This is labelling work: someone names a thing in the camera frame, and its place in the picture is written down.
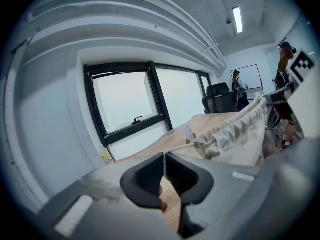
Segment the backpack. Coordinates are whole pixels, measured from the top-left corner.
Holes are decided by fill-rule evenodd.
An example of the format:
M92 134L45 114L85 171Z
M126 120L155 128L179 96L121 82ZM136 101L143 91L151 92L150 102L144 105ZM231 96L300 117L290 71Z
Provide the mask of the backpack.
M275 77L276 90L285 87L288 83L290 83L288 73L278 69Z
M239 76L235 79L236 83L238 83L239 80ZM239 96L239 94L241 93L243 95L243 98L246 100L247 99L247 93L244 89L242 89L240 86L237 86L235 81L233 81L232 83L232 89L233 91Z

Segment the desk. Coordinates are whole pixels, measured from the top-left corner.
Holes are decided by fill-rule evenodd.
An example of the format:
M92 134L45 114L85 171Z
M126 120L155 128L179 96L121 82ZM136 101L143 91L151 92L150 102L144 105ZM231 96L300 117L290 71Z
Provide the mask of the desk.
M146 149L124 159L117 161L120 163L128 159L135 159L138 157L144 157L157 153L166 153L172 148L183 146L186 144L186 138L184 133L184 127L190 126L193 133L198 137L207 133L213 127L219 125L223 121L234 116L236 112L233 113L221 113L221 114L202 114L195 115L189 122L184 125L168 132L162 136L158 141L156 141L151 146ZM199 153L194 148L189 148L184 155L192 156L196 158L202 158ZM171 183L166 179L162 178L162 195L160 199L167 203L168 208L164 213L164 216L169 221L169 224L178 231L180 211L181 211L181 200Z

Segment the black chair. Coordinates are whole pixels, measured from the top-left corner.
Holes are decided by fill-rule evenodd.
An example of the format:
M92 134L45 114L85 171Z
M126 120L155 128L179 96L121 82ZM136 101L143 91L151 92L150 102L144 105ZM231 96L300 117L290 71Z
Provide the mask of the black chair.
M210 85L206 88L207 96L217 96L225 93L230 93L230 89L226 82Z
M220 95L207 96L202 104L208 114L236 112L237 94L227 92Z

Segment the white cloth bag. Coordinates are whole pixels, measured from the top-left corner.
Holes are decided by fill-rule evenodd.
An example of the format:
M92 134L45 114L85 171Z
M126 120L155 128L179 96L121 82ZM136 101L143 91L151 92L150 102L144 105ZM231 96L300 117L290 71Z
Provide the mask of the white cloth bag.
M242 111L194 139L193 147L207 160L254 166L262 152L267 120L267 101L256 93Z

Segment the yellow label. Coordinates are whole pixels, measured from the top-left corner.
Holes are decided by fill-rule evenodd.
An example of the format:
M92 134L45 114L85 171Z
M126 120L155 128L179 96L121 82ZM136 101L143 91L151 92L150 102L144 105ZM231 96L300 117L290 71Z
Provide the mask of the yellow label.
M101 157L106 162L107 165L115 162L107 149L104 151L103 156Z

